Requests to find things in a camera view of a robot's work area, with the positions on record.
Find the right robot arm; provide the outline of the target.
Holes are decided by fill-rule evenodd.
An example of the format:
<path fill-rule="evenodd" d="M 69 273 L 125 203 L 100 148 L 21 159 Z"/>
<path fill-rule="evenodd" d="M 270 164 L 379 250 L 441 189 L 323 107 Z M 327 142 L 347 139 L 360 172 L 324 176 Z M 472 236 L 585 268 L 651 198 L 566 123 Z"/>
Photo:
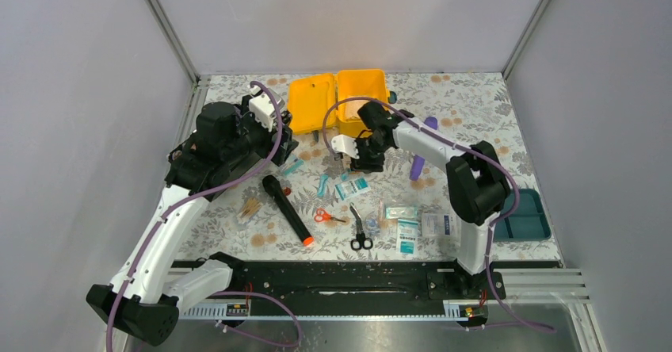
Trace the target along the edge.
<path fill-rule="evenodd" d="M 454 277 L 454 285 L 462 297 L 476 297 L 486 287 L 482 272 L 491 246 L 486 226 L 502 212 L 513 185 L 494 147 L 486 141 L 469 147 L 454 143 L 412 120 L 406 110 L 377 100 L 363 104 L 358 115 L 369 134 L 346 140 L 344 152 L 353 170 L 381 172 L 385 152 L 395 148 L 420 156 L 445 173 L 449 203 L 461 227 L 456 260 L 462 271 Z"/>

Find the white blue medicine packet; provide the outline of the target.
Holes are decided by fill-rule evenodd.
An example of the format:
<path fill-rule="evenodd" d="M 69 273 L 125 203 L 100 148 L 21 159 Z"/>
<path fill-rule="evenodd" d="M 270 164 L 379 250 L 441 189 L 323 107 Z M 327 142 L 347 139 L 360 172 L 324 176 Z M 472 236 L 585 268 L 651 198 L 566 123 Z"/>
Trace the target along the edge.
<path fill-rule="evenodd" d="M 457 238 L 460 229 L 450 213 L 425 212 L 421 215 L 422 236 L 426 238 Z"/>

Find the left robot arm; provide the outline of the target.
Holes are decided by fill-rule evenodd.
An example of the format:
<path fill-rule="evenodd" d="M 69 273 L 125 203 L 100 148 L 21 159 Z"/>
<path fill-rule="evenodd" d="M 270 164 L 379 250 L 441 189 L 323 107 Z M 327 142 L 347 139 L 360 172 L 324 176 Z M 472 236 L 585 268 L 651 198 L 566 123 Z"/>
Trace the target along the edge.
<path fill-rule="evenodd" d="M 211 257 L 169 281 L 177 252 L 208 205 L 268 163 L 281 165 L 296 147 L 285 101 L 273 91 L 240 103 L 204 105 L 195 129 L 168 155 L 170 170 L 152 220 L 126 263 L 106 285 L 93 285 L 87 304 L 106 331 L 152 346 L 172 333 L 178 317 L 216 292 L 236 297 L 246 286 L 234 258 Z"/>

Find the wooden sticks bundle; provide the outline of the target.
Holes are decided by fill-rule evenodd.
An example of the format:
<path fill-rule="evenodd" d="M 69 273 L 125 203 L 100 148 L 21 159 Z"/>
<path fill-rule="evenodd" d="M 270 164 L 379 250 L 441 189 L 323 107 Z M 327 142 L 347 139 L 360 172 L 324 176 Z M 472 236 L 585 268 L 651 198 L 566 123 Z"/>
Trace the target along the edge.
<path fill-rule="evenodd" d="M 262 207 L 262 203 L 256 198 L 249 198 L 241 207 L 238 218 L 240 221 L 248 221 L 251 219 Z"/>

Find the boxed bandage pack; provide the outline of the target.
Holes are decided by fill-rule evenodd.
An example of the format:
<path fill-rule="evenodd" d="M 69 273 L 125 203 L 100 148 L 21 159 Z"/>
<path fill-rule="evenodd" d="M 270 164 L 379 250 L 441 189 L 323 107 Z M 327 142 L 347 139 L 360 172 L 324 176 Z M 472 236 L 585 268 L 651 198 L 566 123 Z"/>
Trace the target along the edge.
<path fill-rule="evenodd" d="M 342 166 L 344 169 L 344 174 L 351 174 L 351 157 L 345 153 L 342 154 Z"/>

